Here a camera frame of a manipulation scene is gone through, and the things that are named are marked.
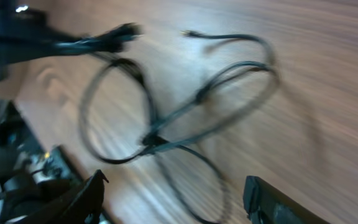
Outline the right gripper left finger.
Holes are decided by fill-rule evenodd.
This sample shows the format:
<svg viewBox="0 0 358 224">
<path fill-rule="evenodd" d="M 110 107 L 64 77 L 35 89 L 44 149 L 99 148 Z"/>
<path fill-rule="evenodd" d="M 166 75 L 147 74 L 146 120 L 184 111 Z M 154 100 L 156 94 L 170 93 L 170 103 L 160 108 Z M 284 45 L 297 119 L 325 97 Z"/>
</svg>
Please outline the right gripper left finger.
<svg viewBox="0 0 358 224">
<path fill-rule="evenodd" d="M 104 183 L 101 170 L 44 208 L 18 221 L 18 224 L 98 224 L 103 210 Z"/>
</svg>

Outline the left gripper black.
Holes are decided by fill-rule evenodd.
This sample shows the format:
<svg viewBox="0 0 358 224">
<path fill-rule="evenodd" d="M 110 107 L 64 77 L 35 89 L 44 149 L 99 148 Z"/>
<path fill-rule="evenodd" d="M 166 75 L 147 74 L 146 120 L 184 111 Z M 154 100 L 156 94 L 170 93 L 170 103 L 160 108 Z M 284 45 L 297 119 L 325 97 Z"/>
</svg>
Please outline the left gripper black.
<svg viewBox="0 0 358 224">
<path fill-rule="evenodd" d="M 6 66 L 46 56 L 43 29 L 47 13 L 16 1 L 0 1 L 0 81 L 7 78 Z"/>
</svg>

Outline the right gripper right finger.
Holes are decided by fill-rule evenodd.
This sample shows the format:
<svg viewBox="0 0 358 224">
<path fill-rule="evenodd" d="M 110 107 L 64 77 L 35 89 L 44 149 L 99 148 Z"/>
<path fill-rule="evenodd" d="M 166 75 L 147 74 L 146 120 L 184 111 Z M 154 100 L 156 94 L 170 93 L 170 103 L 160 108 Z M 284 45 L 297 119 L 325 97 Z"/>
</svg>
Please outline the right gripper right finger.
<svg viewBox="0 0 358 224">
<path fill-rule="evenodd" d="M 243 193 L 244 210 L 256 224 L 328 224 L 262 178 L 248 175 Z"/>
</svg>

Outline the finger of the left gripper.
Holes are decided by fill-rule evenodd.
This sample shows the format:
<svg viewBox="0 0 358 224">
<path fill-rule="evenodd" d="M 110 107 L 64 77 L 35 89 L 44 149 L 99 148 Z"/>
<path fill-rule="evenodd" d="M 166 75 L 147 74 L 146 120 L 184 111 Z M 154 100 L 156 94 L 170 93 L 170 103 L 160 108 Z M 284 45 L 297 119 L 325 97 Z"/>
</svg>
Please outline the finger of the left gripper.
<svg viewBox="0 0 358 224">
<path fill-rule="evenodd" d="M 96 52 L 118 53 L 127 42 L 142 35 L 142 28 L 135 23 L 121 24 L 110 31 L 96 36 L 79 37 L 54 30 L 57 36 L 43 40 L 43 57 L 76 56 Z"/>
</svg>

